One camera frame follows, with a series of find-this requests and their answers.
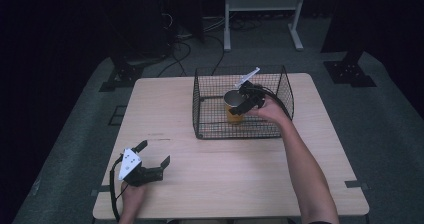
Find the wooden table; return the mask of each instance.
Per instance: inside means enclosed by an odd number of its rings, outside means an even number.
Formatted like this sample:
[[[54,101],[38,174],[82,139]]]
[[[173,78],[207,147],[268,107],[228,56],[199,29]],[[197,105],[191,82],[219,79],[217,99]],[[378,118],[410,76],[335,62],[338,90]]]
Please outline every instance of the wooden table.
[[[340,215],[365,215],[368,203],[317,89],[308,74],[289,74],[294,123],[328,179]],[[124,148],[143,140],[143,166],[171,155],[164,180],[148,184],[139,218],[203,219],[300,216],[280,138],[198,140],[192,125],[193,77],[140,79],[119,131],[102,185]],[[116,189],[120,182],[116,179]],[[118,209],[121,210],[121,199]],[[109,192],[100,192],[96,219],[114,219]]]

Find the forearm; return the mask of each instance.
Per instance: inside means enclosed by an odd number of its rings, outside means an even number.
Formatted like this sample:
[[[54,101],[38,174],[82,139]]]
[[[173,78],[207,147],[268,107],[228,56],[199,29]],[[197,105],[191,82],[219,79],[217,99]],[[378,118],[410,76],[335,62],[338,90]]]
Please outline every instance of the forearm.
[[[314,156],[288,118],[280,118],[277,125],[284,141],[290,178],[299,202],[302,221],[338,223],[327,180]]]

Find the wire mesh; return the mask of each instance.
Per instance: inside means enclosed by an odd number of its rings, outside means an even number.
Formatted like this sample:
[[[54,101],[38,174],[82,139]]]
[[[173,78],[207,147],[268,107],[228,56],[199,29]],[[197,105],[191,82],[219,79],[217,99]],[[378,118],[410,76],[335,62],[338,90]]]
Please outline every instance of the wire mesh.
[[[294,100],[284,66],[261,66],[250,82],[275,93],[293,117]],[[237,90],[235,84],[255,67],[197,68],[193,89],[193,127],[199,139],[250,139],[279,137],[277,126],[259,117],[244,116],[237,124],[229,123],[224,95]]]

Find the person's hand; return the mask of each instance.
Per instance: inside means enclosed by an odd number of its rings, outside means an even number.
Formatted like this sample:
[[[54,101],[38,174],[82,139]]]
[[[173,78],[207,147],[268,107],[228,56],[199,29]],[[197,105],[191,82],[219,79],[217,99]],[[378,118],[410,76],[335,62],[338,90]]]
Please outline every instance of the person's hand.
[[[278,103],[268,95],[265,95],[265,103],[261,108],[252,109],[246,114],[251,116],[258,116],[276,124],[281,124],[282,121],[289,120]]]
[[[125,181],[122,182],[121,191],[123,192],[123,209],[121,219],[119,220],[120,224],[129,224],[134,222],[138,212],[140,211],[141,204],[143,203],[146,189],[146,185],[135,187],[128,185]]]

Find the black wire basket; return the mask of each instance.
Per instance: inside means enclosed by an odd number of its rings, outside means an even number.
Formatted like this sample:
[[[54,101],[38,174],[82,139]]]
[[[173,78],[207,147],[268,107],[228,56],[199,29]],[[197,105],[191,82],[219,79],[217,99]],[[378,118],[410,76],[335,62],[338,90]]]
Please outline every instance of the black wire basket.
[[[204,140],[275,138],[280,131],[273,123],[259,117],[243,116],[237,124],[228,122],[224,94],[237,90],[235,84],[256,67],[237,66],[197,68],[193,88],[193,127],[196,137]],[[294,100],[284,66],[261,66],[249,79],[253,84],[268,88],[286,106],[293,118]]]

